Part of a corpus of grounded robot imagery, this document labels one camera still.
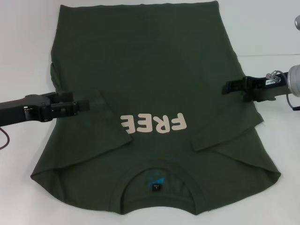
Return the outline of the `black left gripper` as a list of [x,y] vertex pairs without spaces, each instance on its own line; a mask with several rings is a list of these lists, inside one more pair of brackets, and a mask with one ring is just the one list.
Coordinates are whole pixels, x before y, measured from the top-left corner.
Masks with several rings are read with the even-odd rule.
[[26,121],[48,122],[53,117],[72,117],[89,110],[89,100],[73,102],[72,92],[32,94],[1,103],[0,125],[7,126]]

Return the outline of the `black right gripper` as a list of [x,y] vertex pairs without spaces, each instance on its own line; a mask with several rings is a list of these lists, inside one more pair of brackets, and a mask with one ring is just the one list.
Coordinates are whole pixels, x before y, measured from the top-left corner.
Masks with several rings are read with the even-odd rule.
[[243,102],[274,101],[276,96],[290,94],[287,86],[287,75],[279,75],[280,82],[266,84],[268,79],[246,76],[241,80],[228,81],[222,87],[221,94],[226,95],[232,92],[244,92]]

